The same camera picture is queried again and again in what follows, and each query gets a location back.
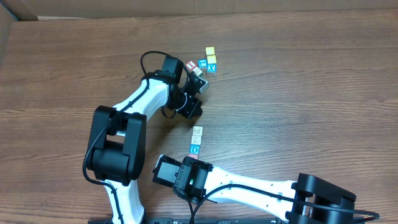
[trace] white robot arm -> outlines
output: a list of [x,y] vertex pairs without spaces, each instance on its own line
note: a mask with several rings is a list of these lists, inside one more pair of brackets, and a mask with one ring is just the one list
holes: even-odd
[[[188,119],[202,113],[201,101],[194,96],[209,84],[187,72],[189,78],[184,88],[179,88],[182,70],[180,60],[166,56],[162,69],[148,73],[131,96],[112,108],[99,106],[94,112],[83,174],[88,181],[105,185],[113,224],[140,224],[144,217],[136,179],[145,159],[146,122],[163,106]],[[125,137],[123,144],[106,139],[115,134]],[[101,182],[91,180],[86,168]]]
[[[193,217],[205,200],[249,205],[289,224],[349,224],[354,213],[373,216],[354,223],[379,217],[374,212],[353,210],[355,194],[308,174],[299,174],[298,181],[259,180],[232,174],[188,156],[179,162],[162,155],[152,181],[173,188],[188,203],[198,204],[189,224],[193,224]],[[313,195],[314,203],[307,202]],[[310,215],[305,214],[306,206],[313,208]]]

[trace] small cube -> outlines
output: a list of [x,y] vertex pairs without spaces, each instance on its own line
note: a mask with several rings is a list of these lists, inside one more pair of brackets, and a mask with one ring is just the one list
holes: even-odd
[[215,55],[207,56],[207,63],[209,63],[209,64],[217,63],[216,56]]
[[186,66],[187,66],[187,69],[188,69],[190,72],[192,72],[192,70],[195,69],[195,68],[197,67],[197,65],[196,65],[195,62],[193,62],[193,61],[189,61],[189,62],[186,64]]
[[191,148],[189,149],[190,154],[199,154],[200,146],[191,144]]
[[207,72],[217,72],[217,65],[216,64],[208,64]]
[[207,47],[206,48],[206,55],[214,55],[216,54],[214,51],[214,47]]
[[203,132],[203,127],[194,126],[192,135],[201,136],[202,132]]
[[199,68],[207,68],[207,59],[198,60],[198,67]]
[[193,72],[196,76],[202,77],[203,76],[203,71],[200,70],[200,68],[196,67],[193,69]]
[[194,158],[194,159],[198,159],[199,158],[198,154],[189,153],[188,156],[191,157],[191,158]]
[[200,143],[201,143],[201,136],[192,136],[191,144],[200,146]]

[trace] wood grain surface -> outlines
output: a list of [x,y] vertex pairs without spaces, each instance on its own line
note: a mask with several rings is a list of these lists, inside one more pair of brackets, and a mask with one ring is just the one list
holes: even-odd
[[[209,45],[218,73],[205,76],[203,115],[148,122],[139,190],[149,216],[189,216],[151,171],[159,154],[188,154],[196,124],[203,161],[267,180],[316,175],[354,192],[379,223],[398,223],[396,10],[14,23],[0,72],[0,223],[110,218],[104,188],[81,174],[94,109],[139,86],[145,51],[188,61]],[[198,217],[269,215],[206,203]]]

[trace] wall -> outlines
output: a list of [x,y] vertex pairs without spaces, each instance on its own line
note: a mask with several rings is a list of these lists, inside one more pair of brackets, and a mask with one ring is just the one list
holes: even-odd
[[42,17],[132,17],[398,8],[397,0],[3,0],[15,14]]
[[15,19],[7,9],[0,4],[0,66],[6,52],[6,44],[11,30],[11,25],[14,21]]

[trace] blue block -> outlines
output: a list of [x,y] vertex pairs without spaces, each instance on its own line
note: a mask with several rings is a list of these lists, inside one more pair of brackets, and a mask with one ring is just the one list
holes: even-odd
[[208,64],[207,72],[217,72],[217,64]]
[[192,144],[191,148],[189,149],[189,153],[192,154],[199,154],[199,151],[200,151],[200,146],[194,144]]
[[207,59],[198,60],[198,67],[199,68],[207,68]]

